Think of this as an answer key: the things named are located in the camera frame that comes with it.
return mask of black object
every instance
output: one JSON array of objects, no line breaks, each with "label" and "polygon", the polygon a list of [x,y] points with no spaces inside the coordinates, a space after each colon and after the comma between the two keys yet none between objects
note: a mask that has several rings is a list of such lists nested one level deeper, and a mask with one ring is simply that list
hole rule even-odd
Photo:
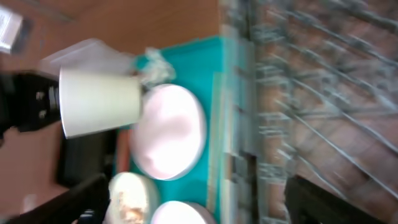
[{"label": "black object", "polygon": [[101,224],[109,202],[108,181],[98,174],[6,224]]},{"label": "black object", "polygon": [[68,188],[98,173],[113,174],[117,131],[110,130],[66,139],[62,132],[57,183]]},{"label": "black object", "polygon": [[299,176],[288,179],[285,197],[292,224],[383,224]]},{"label": "black object", "polygon": [[36,131],[60,120],[58,80],[44,75],[33,70],[0,73],[0,139],[12,126]]}]

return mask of metal rack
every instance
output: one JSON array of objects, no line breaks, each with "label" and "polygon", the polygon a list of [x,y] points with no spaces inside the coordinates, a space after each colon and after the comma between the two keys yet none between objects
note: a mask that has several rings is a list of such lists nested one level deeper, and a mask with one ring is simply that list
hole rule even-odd
[{"label": "metal rack", "polygon": [[[235,191],[252,195],[250,208],[235,201],[252,218],[241,223],[288,223],[283,188],[292,174],[398,223],[398,3],[253,0],[221,8],[233,43],[225,89],[234,93],[240,130],[231,133],[229,171],[239,177],[233,182],[256,186]],[[249,211],[255,198],[258,213]]]}]

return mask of teal tray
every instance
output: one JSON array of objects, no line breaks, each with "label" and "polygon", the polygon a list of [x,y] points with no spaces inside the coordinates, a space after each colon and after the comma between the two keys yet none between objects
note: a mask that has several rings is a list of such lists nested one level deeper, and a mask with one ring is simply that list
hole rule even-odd
[{"label": "teal tray", "polygon": [[[200,160],[187,175],[177,180],[154,181],[161,203],[178,200],[195,202],[206,207],[213,79],[223,69],[222,46],[219,37],[211,37],[162,50],[162,55],[173,65],[177,74],[172,83],[190,90],[201,103],[206,117],[207,138]],[[146,63],[145,56],[138,56],[136,67],[141,69]],[[133,161],[130,162],[130,171],[143,175]],[[220,184],[216,195],[213,215],[217,223],[220,223]]]}]

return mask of wire grid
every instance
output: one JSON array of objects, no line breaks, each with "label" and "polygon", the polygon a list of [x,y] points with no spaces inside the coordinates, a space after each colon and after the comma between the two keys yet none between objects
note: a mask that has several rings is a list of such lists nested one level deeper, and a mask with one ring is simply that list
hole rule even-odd
[{"label": "wire grid", "polygon": [[299,174],[398,223],[398,3],[250,2],[260,223],[288,223]]}]

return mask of dish rack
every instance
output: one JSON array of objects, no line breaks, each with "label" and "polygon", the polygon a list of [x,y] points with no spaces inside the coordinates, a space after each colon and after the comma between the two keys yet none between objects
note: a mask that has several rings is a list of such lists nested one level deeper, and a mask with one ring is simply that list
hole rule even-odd
[{"label": "dish rack", "polygon": [[224,0],[223,223],[289,222],[298,174],[398,223],[398,2]]}]

